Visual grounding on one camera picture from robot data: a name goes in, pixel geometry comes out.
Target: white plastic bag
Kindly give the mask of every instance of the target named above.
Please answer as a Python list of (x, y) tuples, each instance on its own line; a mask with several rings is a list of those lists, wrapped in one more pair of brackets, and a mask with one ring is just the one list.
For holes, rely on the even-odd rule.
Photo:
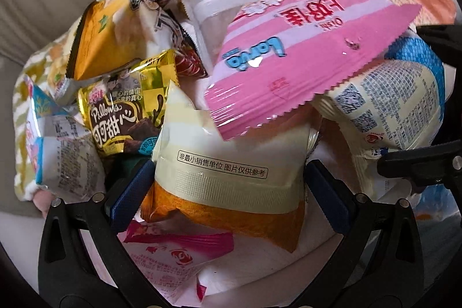
[(206, 263), (234, 249), (231, 233), (176, 235), (163, 232), (155, 223), (136, 221), (130, 223), (122, 244), (148, 281), (171, 303)]
[(429, 146), (443, 120), (444, 68), (417, 36), (406, 33), (362, 73), (312, 105), (334, 120), (348, 142), (362, 191), (378, 200), (401, 179), (377, 173), (378, 159), (397, 150)]
[(258, 0), (183, 0), (197, 39), (197, 49), (207, 73), (213, 67), (225, 39), (228, 25), (241, 7)]
[(29, 112), (26, 150), (36, 183), (66, 203), (105, 192), (105, 172), (92, 134), (26, 76)]
[(244, 137), (224, 141), (208, 111), (171, 84), (146, 221), (179, 210), (191, 220), (266, 238), (293, 252), (303, 225), (303, 166), (319, 114), (302, 106)]

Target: pink snack wrapper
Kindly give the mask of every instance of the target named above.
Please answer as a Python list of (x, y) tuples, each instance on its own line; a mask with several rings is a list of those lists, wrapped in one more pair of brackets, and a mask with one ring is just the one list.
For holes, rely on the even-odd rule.
[[(137, 221), (130, 223), (122, 244), (144, 276), (172, 304), (179, 298), (181, 286), (207, 262), (234, 249), (231, 233), (162, 234), (155, 223)], [(198, 283), (198, 298), (202, 300), (204, 294), (205, 287)]]
[(205, 91), (221, 136), (242, 135), (351, 77), (420, 9), (389, 0), (260, 0), (243, 7)]

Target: pile of snacks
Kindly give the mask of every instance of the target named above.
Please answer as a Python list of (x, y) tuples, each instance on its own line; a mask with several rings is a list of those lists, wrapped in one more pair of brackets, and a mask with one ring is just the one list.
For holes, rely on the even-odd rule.
[[(170, 9), (189, 19), (197, 49)], [(396, 183), (377, 178), (377, 159), (428, 145), (438, 130), (442, 64), (404, 34), (419, 11), (388, 0), (94, 2), (50, 70), (53, 99), (28, 79), (36, 182), (84, 201), (104, 191), (114, 154), (152, 156), (144, 222), (121, 239), (171, 301), (201, 265), (233, 250), (232, 234), (292, 253), (322, 117), (339, 124), (373, 199)], [(64, 150), (73, 161), (58, 158)], [(174, 212), (215, 232), (159, 230)]]

